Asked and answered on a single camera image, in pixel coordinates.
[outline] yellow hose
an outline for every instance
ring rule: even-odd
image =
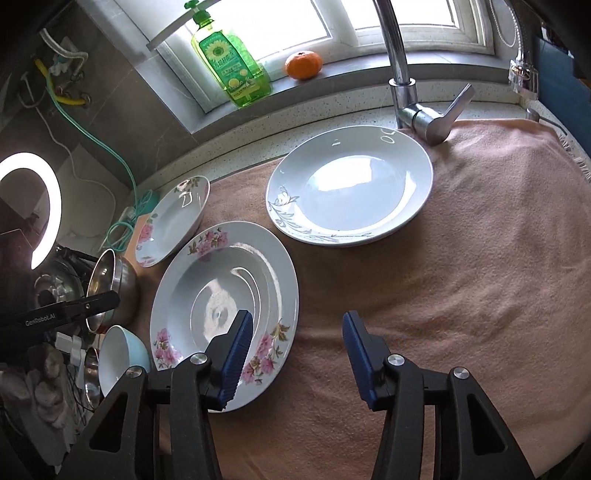
[[[53,91],[53,82],[51,81],[51,77],[49,75],[49,72],[47,71],[47,68],[45,67],[45,65],[43,65],[43,62],[39,59],[35,59],[35,65],[37,66],[37,68],[39,69],[39,71],[41,72],[41,74],[46,78],[49,79],[49,84],[51,85],[51,89]],[[66,98],[66,97],[60,97],[56,95],[56,100],[60,103],[63,103],[64,105],[85,105],[86,104],[86,100],[84,100],[83,98],[80,98],[78,100],[73,100],[71,98]]]

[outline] bowl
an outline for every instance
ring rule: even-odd
[[[120,325],[113,325],[100,346],[99,382],[106,397],[125,371],[134,365],[151,369],[150,357],[142,340]]]
[[[135,270],[126,258],[111,248],[105,250],[96,262],[86,296],[109,290],[119,294],[119,306],[86,319],[86,326],[93,333],[103,333],[113,325],[128,325],[138,308],[139,291]]]
[[[96,410],[100,403],[99,352],[96,348],[90,347],[86,352],[83,377],[86,400]]]

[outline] small floral plate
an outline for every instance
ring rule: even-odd
[[[209,180],[190,177],[162,198],[139,233],[135,260],[152,267],[179,251],[195,235],[209,197]]]

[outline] sunflower label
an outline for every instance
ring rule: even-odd
[[[260,88],[236,48],[223,33],[212,33],[199,42],[199,47],[234,100]]]

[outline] deep plate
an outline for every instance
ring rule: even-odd
[[[238,310],[252,313],[254,334],[234,399],[243,407],[277,376],[296,333],[299,295],[291,258],[266,228],[250,222],[213,226],[174,257],[160,282],[150,320],[158,370],[204,352]]]
[[[289,153],[267,184],[267,209],[286,235],[313,245],[357,245],[412,219],[427,200],[433,166],[408,135],[345,127]]]
[[[190,177],[162,198],[146,220],[135,246],[135,260],[153,267],[176,253],[195,234],[209,197],[209,180]]]

